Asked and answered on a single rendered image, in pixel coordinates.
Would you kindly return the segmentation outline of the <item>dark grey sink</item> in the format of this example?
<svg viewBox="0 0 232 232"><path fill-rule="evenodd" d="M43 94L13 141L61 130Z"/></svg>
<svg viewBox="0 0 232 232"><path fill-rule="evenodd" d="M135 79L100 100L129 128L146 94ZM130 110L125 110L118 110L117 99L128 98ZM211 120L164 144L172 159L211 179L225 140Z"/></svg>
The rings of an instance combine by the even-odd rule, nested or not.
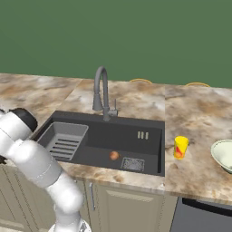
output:
<svg viewBox="0 0 232 232"><path fill-rule="evenodd" d="M38 139L53 122L83 124L89 127L88 139L71 161L99 168L125 170L153 176L165 175L165 122L55 111L33 135ZM111 160L110 153L120 156Z"/></svg>

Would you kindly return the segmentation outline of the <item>grey sink drying rack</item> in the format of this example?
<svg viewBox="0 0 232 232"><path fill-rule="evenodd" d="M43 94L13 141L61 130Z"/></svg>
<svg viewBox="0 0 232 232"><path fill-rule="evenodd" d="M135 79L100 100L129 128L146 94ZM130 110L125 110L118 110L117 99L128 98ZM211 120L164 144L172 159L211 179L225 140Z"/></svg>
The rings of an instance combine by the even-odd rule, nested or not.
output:
<svg viewBox="0 0 232 232"><path fill-rule="evenodd" d="M88 139L87 125L53 122L38 139L57 160L71 161Z"/></svg>

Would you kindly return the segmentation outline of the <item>yellow cup with red print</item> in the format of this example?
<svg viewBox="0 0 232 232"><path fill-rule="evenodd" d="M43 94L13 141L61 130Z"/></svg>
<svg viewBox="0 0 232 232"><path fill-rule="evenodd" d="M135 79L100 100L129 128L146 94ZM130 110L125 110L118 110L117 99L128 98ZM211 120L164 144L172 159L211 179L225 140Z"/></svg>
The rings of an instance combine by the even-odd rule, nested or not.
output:
<svg viewBox="0 0 232 232"><path fill-rule="evenodd" d="M174 158L182 160L185 157L189 139L184 136L177 136L174 140Z"/></svg>

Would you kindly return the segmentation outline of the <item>pale green bowl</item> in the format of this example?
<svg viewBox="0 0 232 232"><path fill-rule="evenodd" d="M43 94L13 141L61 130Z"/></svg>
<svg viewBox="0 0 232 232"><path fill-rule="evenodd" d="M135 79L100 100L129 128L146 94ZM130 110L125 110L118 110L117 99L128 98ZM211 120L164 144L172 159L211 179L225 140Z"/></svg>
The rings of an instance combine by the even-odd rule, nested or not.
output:
<svg viewBox="0 0 232 232"><path fill-rule="evenodd" d="M218 140L210 149L215 162L227 173L232 174L232 140Z"/></svg>

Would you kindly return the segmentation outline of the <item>grey gooseneck tap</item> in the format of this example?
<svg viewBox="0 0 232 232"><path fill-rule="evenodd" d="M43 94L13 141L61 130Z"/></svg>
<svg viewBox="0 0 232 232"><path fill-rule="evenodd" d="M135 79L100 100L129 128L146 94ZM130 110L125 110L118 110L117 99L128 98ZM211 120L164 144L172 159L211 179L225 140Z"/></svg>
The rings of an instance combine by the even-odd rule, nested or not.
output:
<svg viewBox="0 0 232 232"><path fill-rule="evenodd" d="M102 80L103 88L103 99L100 96L100 80ZM109 121L111 117L118 116L118 110L110 109L109 105L109 95L108 95L108 75L107 71L103 66L100 66L94 77L94 86L93 86L93 106L94 111L102 111L103 119Z"/></svg>

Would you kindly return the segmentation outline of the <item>beige cupboard door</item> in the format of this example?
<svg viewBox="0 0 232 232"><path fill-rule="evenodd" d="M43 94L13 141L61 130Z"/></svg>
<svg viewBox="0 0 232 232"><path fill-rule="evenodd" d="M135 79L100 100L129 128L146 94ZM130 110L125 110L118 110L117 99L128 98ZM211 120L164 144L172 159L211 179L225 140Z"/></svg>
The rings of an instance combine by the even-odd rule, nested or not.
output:
<svg viewBox="0 0 232 232"><path fill-rule="evenodd" d="M0 226L22 232L48 232L55 222L46 191L18 170L0 164Z"/></svg>
<svg viewBox="0 0 232 232"><path fill-rule="evenodd" d="M85 181L92 232L170 232L178 198Z"/></svg>

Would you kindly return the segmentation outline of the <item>grey dishwasher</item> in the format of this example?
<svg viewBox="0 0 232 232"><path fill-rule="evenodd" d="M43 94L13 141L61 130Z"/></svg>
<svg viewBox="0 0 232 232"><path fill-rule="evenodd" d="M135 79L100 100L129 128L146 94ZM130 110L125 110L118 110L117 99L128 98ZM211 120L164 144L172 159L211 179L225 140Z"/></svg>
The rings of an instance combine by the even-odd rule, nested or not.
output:
<svg viewBox="0 0 232 232"><path fill-rule="evenodd" d="M178 197L170 232L232 232L232 206Z"/></svg>

